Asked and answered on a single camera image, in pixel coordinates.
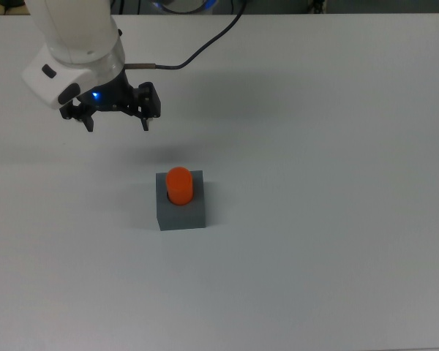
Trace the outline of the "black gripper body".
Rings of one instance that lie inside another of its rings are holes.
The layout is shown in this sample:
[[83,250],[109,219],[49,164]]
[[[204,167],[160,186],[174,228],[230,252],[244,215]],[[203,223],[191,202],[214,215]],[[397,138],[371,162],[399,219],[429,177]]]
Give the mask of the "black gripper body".
[[138,111],[134,91],[123,69],[110,82],[81,94],[77,98],[78,109],[81,111]]

